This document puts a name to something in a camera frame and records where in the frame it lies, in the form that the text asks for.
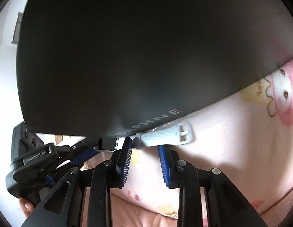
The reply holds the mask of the person left hand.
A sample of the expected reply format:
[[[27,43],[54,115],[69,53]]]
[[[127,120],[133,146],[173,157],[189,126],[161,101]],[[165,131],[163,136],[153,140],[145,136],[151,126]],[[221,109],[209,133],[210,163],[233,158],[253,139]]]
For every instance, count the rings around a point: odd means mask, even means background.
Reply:
[[[22,197],[19,198],[19,204],[24,216],[28,218],[34,210],[34,205],[31,202],[29,202],[27,199]]]

